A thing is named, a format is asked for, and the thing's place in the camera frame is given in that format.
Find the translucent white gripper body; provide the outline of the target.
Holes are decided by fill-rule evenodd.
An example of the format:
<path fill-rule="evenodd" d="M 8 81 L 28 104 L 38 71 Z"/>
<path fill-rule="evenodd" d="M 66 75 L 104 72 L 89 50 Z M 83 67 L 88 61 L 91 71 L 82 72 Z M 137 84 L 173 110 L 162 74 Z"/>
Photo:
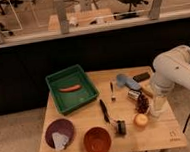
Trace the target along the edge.
<path fill-rule="evenodd" d="M 164 113 L 167 98 L 163 95 L 155 94 L 150 102 L 150 113 L 152 116 L 159 117 Z"/>

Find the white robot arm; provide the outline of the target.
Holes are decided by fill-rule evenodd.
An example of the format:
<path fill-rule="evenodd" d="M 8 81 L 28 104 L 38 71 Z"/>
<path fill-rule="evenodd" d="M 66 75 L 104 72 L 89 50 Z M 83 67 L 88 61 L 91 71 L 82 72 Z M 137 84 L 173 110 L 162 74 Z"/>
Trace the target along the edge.
<path fill-rule="evenodd" d="M 166 109 L 168 94 L 179 84 L 190 90 L 190 47 L 176 46 L 156 56 L 153 60 L 154 74 L 149 81 L 153 99 L 150 113 L 159 117 Z"/>

